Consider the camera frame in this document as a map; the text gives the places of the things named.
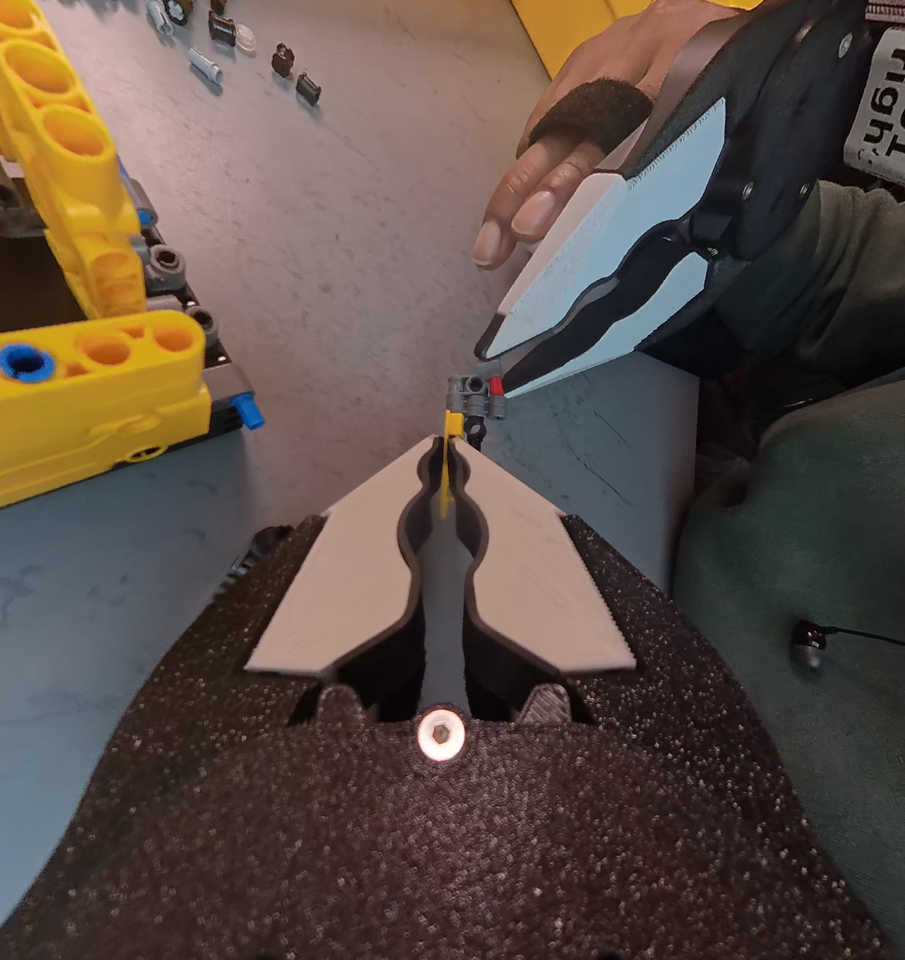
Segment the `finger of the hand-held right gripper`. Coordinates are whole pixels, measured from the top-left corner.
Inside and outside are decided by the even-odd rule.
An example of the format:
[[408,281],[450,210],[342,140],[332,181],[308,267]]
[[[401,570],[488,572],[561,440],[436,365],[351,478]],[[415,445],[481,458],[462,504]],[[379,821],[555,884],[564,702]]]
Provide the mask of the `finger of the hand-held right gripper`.
[[705,289],[707,259],[692,249],[639,249],[595,284],[557,332],[501,378],[508,399],[631,353]]
[[497,307],[477,343],[477,358],[518,354],[520,360],[638,250],[696,252],[681,228],[720,164],[725,127],[726,102],[720,98],[638,173],[589,174]]

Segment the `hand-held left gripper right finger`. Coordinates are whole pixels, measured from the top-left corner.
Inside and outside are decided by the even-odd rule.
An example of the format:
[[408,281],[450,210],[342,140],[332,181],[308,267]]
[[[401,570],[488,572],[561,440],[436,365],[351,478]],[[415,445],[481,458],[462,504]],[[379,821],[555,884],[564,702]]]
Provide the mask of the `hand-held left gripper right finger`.
[[478,714],[518,714],[540,685],[621,678],[635,654],[551,501],[465,441],[456,443],[456,533],[470,552],[463,614]]

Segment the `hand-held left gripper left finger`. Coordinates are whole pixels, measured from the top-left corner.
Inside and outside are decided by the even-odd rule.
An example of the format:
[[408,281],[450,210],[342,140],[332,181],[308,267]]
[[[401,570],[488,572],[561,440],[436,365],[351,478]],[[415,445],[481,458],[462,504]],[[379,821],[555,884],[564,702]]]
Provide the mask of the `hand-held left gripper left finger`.
[[380,718],[409,718],[425,675],[417,550],[432,530],[442,440],[425,438],[335,502],[247,670],[342,684]]

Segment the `small yellow lego subassembly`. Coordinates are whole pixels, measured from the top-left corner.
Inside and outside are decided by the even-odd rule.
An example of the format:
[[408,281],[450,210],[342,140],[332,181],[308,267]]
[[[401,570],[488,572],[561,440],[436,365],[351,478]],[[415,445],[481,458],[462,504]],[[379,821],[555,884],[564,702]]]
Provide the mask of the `small yellow lego subassembly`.
[[462,414],[446,410],[444,414],[443,462],[439,488],[439,516],[445,520],[455,503],[451,490],[451,454],[455,439],[465,440],[476,450],[481,450],[487,434],[485,417],[481,414]]

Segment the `yellow black lego model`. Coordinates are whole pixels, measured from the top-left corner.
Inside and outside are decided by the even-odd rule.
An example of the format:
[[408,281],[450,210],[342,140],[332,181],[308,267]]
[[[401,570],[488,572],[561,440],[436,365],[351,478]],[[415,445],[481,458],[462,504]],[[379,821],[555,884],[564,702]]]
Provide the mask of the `yellow black lego model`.
[[0,509],[265,418],[36,2],[0,1]]

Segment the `pile of small lego pins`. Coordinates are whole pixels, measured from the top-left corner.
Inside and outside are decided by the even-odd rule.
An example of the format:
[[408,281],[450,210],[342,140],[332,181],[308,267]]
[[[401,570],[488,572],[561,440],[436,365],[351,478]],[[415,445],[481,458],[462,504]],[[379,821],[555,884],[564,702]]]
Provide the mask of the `pile of small lego pins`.
[[[223,67],[196,42],[208,40],[215,51],[254,59],[259,42],[250,26],[227,15],[225,1],[144,1],[127,2],[144,13],[159,41],[171,49],[181,48],[189,71],[214,94],[221,94]],[[311,111],[318,111],[322,85],[303,68],[290,44],[279,41],[269,52],[268,68],[282,90]]]

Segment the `person's right hand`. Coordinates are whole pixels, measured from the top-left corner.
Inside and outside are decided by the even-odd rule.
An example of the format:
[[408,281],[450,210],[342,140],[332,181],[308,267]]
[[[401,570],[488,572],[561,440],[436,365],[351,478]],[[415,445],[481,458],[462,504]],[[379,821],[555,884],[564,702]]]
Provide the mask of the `person's right hand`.
[[486,205],[472,262],[495,270],[517,244],[541,241],[586,177],[614,150],[580,121],[559,123],[534,137],[549,112],[599,81],[622,82],[655,101],[684,44],[707,24],[741,13],[711,2],[658,1],[579,44],[529,115],[516,159]]

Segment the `yellow bin with small parts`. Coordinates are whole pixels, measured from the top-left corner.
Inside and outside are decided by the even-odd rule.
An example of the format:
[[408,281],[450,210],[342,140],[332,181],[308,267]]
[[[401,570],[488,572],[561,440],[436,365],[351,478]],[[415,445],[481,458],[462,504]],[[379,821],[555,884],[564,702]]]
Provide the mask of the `yellow bin with small parts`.
[[600,78],[659,90],[684,43],[759,1],[514,1],[518,18],[555,81]]

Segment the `person's green sweatshirt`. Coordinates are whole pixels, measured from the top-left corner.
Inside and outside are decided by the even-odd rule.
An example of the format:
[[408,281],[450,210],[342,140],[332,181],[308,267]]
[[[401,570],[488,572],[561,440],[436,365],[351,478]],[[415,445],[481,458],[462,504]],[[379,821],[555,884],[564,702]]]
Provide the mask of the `person's green sweatshirt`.
[[768,729],[818,838],[905,958],[905,367],[790,413],[692,502],[679,607]]

